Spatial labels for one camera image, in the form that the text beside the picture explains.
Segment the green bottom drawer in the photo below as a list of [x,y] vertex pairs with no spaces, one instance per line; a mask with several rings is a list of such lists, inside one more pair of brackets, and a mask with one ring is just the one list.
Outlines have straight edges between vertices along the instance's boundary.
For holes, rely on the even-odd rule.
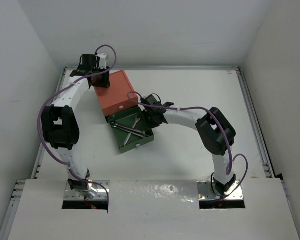
[[121,154],[154,141],[154,133],[138,106],[108,116],[107,122],[112,128]]

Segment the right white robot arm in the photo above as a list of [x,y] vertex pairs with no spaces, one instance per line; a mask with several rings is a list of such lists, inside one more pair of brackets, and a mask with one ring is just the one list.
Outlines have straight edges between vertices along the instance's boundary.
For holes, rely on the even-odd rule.
[[140,99],[150,128],[173,124],[196,130],[204,147],[212,154],[214,165],[213,192],[225,196],[236,181],[232,170],[236,131],[216,107],[203,114],[201,109],[179,109],[174,103],[162,104],[153,94]]

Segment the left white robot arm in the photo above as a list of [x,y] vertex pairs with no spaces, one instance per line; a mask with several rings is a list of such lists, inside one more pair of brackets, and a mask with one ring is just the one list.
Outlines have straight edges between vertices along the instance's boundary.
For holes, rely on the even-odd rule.
[[103,189],[90,179],[77,147],[80,129],[75,109],[82,96],[91,87],[110,87],[110,71],[107,54],[83,54],[79,66],[69,78],[64,90],[52,97],[40,110],[40,138],[46,149],[54,149],[54,159],[61,162],[68,172],[68,184],[79,196],[92,200]]

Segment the orange drawer cabinet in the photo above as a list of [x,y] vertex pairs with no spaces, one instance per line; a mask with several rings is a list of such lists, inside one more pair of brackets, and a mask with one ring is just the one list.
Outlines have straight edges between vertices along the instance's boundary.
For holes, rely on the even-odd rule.
[[127,97],[134,88],[124,70],[109,75],[110,87],[94,87],[100,107],[105,117],[122,112],[137,104]]

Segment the metal base plate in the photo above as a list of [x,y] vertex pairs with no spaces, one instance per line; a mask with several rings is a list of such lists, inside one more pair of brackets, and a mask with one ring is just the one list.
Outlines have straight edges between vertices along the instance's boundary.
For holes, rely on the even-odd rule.
[[66,183],[64,191],[65,201],[83,201],[87,198],[89,201],[106,201],[108,199],[107,193],[110,192],[110,183],[106,182],[102,187],[102,182],[89,180],[89,183],[83,186],[71,186],[69,182]]
[[225,193],[225,196],[221,196],[221,194],[215,188],[213,188],[214,192],[216,193],[214,194],[210,180],[197,181],[198,198],[200,201],[243,201],[243,190],[239,183],[240,181],[236,180],[235,183]]

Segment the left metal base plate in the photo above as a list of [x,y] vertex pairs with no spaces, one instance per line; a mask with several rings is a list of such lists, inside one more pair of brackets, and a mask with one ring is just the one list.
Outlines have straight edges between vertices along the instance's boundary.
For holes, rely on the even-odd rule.
[[89,201],[106,201],[108,199],[107,193],[110,192],[110,183],[106,182],[102,187],[102,182],[89,180],[89,183],[83,186],[71,186],[69,182],[66,183],[64,191],[65,201],[83,201],[87,198]]

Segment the aluminium table frame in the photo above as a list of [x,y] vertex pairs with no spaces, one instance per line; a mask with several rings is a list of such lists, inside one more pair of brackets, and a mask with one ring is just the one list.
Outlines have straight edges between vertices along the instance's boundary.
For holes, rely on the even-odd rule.
[[[134,89],[143,95],[157,93],[163,100],[182,107],[220,108],[237,132],[233,152],[246,156],[234,163],[237,177],[246,173],[243,183],[252,179],[278,179],[266,176],[269,156],[246,81],[237,67],[140,66],[126,67],[125,71]],[[162,125],[155,129],[153,142],[119,154],[93,90],[81,99],[76,117],[81,131],[79,150],[96,180],[197,183],[209,179],[213,172],[210,153],[191,129]],[[66,178],[64,168],[40,150],[29,180],[65,181],[66,185]],[[21,183],[23,190],[9,208],[8,240],[27,181]]]

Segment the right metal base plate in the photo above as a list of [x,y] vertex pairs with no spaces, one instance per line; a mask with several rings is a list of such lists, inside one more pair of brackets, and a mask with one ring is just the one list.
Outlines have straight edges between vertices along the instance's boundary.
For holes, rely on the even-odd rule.
[[240,181],[236,180],[235,183],[225,193],[225,196],[221,196],[221,194],[215,188],[213,188],[214,192],[216,193],[214,194],[210,180],[197,181],[198,198],[200,201],[243,201],[243,190],[239,183]]

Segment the white front cover board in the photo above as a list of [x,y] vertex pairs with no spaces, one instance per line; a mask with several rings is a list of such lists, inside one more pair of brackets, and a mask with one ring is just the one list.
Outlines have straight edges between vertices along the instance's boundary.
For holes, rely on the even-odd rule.
[[279,179],[249,179],[244,208],[200,209],[194,181],[111,181],[108,210],[63,209],[63,180],[28,180],[11,240],[296,240]]

